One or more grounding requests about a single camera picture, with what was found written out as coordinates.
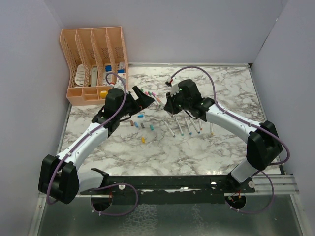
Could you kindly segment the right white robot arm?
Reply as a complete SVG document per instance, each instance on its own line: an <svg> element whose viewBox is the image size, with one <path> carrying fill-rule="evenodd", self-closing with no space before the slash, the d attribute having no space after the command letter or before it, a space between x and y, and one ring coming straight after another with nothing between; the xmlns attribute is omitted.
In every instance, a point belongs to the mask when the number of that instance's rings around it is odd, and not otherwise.
<svg viewBox="0 0 315 236"><path fill-rule="evenodd" d="M258 171L265 170L282 152L278 133L270 121L259 123L233 113L209 97L202 97L195 82L183 80L166 93L164 110L175 115L188 111L195 118L216 124L233 133L247 145L246 158L228 175L226 187L238 192L244 181Z"/></svg>

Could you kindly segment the light blue marker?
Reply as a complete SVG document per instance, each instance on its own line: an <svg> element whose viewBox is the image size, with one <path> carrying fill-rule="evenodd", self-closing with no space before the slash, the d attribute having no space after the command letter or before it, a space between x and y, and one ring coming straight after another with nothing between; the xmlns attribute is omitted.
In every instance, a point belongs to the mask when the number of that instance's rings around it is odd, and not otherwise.
<svg viewBox="0 0 315 236"><path fill-rule="evenodd" d="M187 118L184 118L184 119L185 119L185 123L186 123L187 129L188 129L188 133L189 133L189 135L192 135L192 131L191 131L189 122L188 122Z"/></svg>

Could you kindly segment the teal cap marker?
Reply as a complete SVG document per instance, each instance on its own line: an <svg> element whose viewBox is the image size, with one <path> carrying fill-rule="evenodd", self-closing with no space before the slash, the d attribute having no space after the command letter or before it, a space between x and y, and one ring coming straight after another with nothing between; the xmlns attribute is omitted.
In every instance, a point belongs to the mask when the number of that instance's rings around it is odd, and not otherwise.
<svg viewBox="0 0 315 236"><path fill-rule="evenodd" d="M179 128L179 130L180 130L181 136L183 136L183 135L184 135L184 133L183 133L182 127L181 127L181 125L180 125L180 123L179 123L178 119L177 119L177 118L175 118L175 121L176 121L176 123L177 123L177 125L178 125L178 128Z"/></svg>

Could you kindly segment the brown cap marker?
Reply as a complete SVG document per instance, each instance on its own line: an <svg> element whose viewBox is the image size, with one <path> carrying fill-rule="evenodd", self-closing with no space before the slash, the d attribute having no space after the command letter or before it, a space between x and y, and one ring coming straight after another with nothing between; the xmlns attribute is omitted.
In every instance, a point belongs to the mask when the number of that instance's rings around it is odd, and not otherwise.
<svg viewBox="0 0 315 236"><path fill-rule="evenodd" d="M201 120L199 120L199 119L198 119L198 125L199 125L199 129L203 130Z"/></svg>

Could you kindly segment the yellow cap marker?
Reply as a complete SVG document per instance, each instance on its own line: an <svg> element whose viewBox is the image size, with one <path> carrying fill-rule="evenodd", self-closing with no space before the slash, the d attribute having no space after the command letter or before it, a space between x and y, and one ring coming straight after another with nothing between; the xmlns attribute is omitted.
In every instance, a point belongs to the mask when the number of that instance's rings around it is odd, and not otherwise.
<svg viewBox="0 0 315 236"><path fill-rule="evenodd" d="M213 129L213 124L212 123L210 123L210 133L211 133L211 135L214 134L214 129Z"/></svg>

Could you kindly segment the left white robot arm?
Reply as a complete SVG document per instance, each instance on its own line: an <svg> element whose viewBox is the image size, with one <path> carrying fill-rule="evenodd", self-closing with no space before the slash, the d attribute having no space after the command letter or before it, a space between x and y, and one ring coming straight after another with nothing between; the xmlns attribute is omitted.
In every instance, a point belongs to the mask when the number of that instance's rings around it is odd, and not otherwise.
<svg viewBox="0 0 315 236"><path fill-rule="evenodd" d="M38 190L47 198L69 204L78 193L93 189L98 194L108 190L109 182L97 170L78 173L80 166L92 151L119 127L120 119L149 107L154 99L137 86L134 99L130 92L120 88L109 90L104 106L93 117L87 130L71 146L56 156L47 155L41 164Z"/></svg>

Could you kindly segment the grey cap marker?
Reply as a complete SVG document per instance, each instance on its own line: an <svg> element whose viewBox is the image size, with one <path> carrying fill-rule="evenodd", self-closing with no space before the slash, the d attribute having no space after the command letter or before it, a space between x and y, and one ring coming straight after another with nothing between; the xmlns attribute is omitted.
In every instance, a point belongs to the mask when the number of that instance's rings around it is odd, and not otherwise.
<svg viewBox="0 0 315 236"><path fill-rule="evenodd" d="M176 135L174 134L173 130L171 129L171 127L169 126L169 124L167 123L167 121L164 120L163 122L164 122L165 126L167 127L167 129L169 130L171 136L172 136L173 138L175 138Z"/></svg>

